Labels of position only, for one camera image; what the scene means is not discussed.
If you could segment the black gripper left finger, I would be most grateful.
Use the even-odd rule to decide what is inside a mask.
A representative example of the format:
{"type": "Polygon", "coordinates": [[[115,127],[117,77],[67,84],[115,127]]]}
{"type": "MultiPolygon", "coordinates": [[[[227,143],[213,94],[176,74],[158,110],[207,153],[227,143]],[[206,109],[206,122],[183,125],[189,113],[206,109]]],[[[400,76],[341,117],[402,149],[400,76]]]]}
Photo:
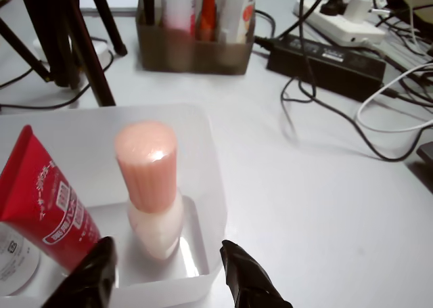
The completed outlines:
{"type": "Polygon", "coordinates": [[[108,307],[116,281],[114,239],[100,239],[73,272],[43,303],[44,307],[108,307]]]}

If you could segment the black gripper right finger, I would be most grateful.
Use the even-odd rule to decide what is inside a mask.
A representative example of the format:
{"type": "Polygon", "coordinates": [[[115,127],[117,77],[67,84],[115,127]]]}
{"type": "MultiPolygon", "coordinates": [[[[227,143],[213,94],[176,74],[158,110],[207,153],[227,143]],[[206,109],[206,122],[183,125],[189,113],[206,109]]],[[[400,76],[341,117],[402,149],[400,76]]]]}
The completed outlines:
{"type": "Polygon", "coordinates": [[[241,246],[223,240],[220,254],[235,307],[292,308],[278,293],[267,272],[241,246]]]}

